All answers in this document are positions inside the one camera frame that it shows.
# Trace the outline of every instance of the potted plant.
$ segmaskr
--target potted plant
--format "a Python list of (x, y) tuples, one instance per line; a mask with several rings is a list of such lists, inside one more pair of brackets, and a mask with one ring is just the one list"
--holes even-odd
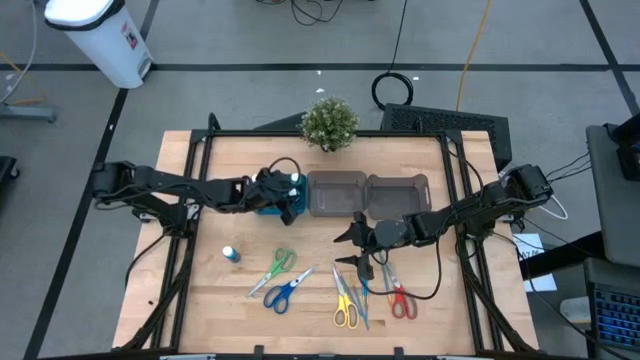
[(359, 122), (346, 101), (330, 97), (313, 104), (298, 128), (309, 145), (333, 152), (351, 143)]

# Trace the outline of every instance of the black floor line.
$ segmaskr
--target black floor line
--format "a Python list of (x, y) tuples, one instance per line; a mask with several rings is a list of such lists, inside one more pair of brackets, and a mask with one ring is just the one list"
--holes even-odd
[[(142, 27), (140, 29), (140, 35), (143, 39), (146, 39), (147, 34), (149, 33), (149, 29), (151, 28), (151, 24), (153, 23), (153, 18), (158, 8), (158, 1), (159, 0), (152, 0), (149, 4), (147, 14), (145, 15)], [(113, 134), (115, 133), (118, 126), (118, 121), (120, 119), (120, 115), (122, 114), (122, 109), (124, 108), (128, 93), (129, 90), (120, 89), (118, 91), (118, 94), (116, 95), (115, 101), (113, 103), (113, 108), (111, 109), (111, 114), (109, 114), (109, 119), (104, 128), (104, 132), (102, 133), (100, 145), (98, 145), (98, 151), (96, 152), (96, 156), (93, 160), (93, 165), (99, 162), (103, 162), (107, 158), (107, 153), (109, 152), (109, 147), (111, 146), (111, 141), (113, 140)], [(69, 272), (71, 260), (73, 259), (73, 254), (75, 253), (78, 241), (80, 240), (82, 228), (84, 226), (85, 220), (87, 219), (89, 207), (91, 206), (91, 201), (93, 199), (91, 195), (92, 188), (90, 180), (91, 173), (89, 173), (89, 176), (87, 178), (84, 191), (82, 192), (82, 197), (80, 198), (80, 203), (78, 204), (75, 216), (73, 217), (73, 222), (71, 223), (69, 233), (67, 234), (67, 240), (65, 241), (64, 247), (62, 248), (62, 254), (58, 259), (58, 264), (56, 265), (56, 269), (53, 273), (53, 279), (51, 280), (51, 284), (49, 284), (47, 295), (45, 296), (42, 308), (40, 309), (40, 314), (38, 315), (35, 327), (33, 329), (33, 332), (31, 333), (31, 338), (29, 339), (29, 343), (25, 350), (24, 359), (37, 359), (38, 355), (40, 354), (40, 350), (42, 349), (42, 344), (44, 343), (44, 339), (47, 335), (47, 330), (49, 328), (49, 324), (51, 323), (53, 312), (58, 303), (58, 299), (60, 298), (60, 293), (62, 292), (64, 281), (67, 277), (67, 273)]]
[[(151, 71), (384, 71), (386, 63), (271, 63), (271, 64), (153, 64)], [(395, 64), (398, 71), (462, 71), (464, 64), (404, 63)], [(640, 64), (620, 65), (624, 71), (640, 71)], [(609, 64), (471, 64), (469, 71), (495, 72), (600, 72), (611, 70)], [(0, 71), (11, 71), (0, 64)], [(93, 64), (32, 64), (29, 71), (98, 71)]]
[(582, 9), (584, 10), (587, 19), (589, 20), (589, 25), (591, 25), (591, 29), (593, 30), (593, 34), (596, 36), (598, 40), (598, 44), (600, 44), (600, 48), (604, 53), (604, 57), (607, 59), (607, 62), (611, 66), (611, 70), (613, 71), (613, 76), (618, 83), (618, 87), (620, 88), (620, 92), (622, 93), (622, 97), (624, 101), (627, 103), (627, 107), (631, 112), (631, 115), (635, 115), (640, 113), (640, 107), (638, 107), (638, 103), (636, 101), (636, 97), (631, 91), (629, 87), (629, 83), (627, 83), (627, 79), (624, 77), (624, 73), (621, 70), (620, 65), (618, 64), (618, 60), (616, 60), (611, 47), (609, 46), (609, 42), (598, 23), (598, 19), (596, 18), (596, 14), (593, 12), (591, 8), (591, 4), (589, 4), (589, 0), (580, 0), (580, 5), (582, 5)]

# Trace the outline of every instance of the keyboard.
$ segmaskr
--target keyboard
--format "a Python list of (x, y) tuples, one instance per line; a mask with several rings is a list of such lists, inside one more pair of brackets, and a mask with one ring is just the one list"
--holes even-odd
[(598, 341), (640, 351), (640, 296), (595, 284), (593, 288)]

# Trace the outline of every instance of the red scissors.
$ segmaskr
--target red scissors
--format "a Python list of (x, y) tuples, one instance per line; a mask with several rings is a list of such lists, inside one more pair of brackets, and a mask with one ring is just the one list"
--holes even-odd
[(389, 273), (393, 287), (396, 291), (400, 292), (400, 294), (396, 294), (396, 297), (391, 304), (391, 314), (396, 319), (402, 319), (405, 316), (407, 319), (415, 319), (418, 316), (418, 304), (416, 303), (416, 299), (404, 295), (406, 294), (406, 291), (404, 290), (404, 287), (402, 287), (402, 284), (400, 284), (400, 281), (391, 268), (391, 265), (387, 262), (385, 267)]

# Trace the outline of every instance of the blue scissors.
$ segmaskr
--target blue scissors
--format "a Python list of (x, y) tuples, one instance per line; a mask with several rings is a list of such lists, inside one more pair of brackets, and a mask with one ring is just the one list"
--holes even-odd
[(272, 307), (277, 314), (286, 313), (289, 308), (289, 295), (291, 295), (293, 290), (295, 290), (296, 286), (298, 286), (302, 280), (311, 275), (317, 268), (318, 265), (312, 266), (292, 282), (272, 287), (267, 295), (264, 296), (264, 306), (267, 308)]

